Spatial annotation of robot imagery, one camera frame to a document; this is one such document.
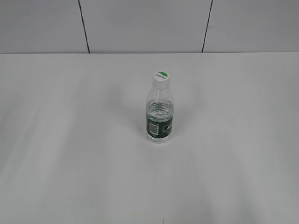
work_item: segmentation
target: table surface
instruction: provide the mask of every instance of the table surface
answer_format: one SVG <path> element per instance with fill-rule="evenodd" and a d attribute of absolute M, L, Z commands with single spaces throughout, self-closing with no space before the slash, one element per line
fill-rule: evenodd
<path fill-rule="evenodd" d="M 299 53 L 0 55 L 3 224 L 297 224 L 298 160 Z"/>

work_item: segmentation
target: bottle cap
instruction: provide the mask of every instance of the bottle cap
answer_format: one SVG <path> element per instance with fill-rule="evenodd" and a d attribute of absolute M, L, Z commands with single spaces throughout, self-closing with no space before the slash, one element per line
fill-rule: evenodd
<path fill-rule="evenodd" d="M 169 75 L 160 71 L 153 75 L 153 86 L 157 88 L 166 88 L 169 86 Z"/>

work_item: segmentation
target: green label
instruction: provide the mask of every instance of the green label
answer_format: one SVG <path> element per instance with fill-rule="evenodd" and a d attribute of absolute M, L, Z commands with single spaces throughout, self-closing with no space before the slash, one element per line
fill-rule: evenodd
<path fill-rule="evenodd" d="M 165 122 L 155 122 L 146 118 L 146 131 L 154 138 L 165 138 L 170 135 L 172 130 L 172 117 Z"/>

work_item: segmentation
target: bottle neck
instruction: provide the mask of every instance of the bottle neck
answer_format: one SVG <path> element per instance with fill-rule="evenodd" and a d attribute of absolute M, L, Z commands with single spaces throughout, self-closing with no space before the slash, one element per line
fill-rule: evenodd
<path fill-rule="evenodd" d="M 169 87 L 169 85 L 157 85 L 157 84 L 153 84 L 153 88 L 157 89 L 157 90 L 165 90 Z"/>

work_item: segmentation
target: plastic bottle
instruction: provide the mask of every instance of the plastic bottle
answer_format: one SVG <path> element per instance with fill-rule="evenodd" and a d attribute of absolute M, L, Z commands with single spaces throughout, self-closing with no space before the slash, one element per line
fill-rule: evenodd
<path fill-rule="evenodd" d="M 171 136 L 174 100 L 169 85 L 166 72 L 153 75 L 153 87 L 146 100 L 146 133 L 154 143 L 166 142 Z"/>

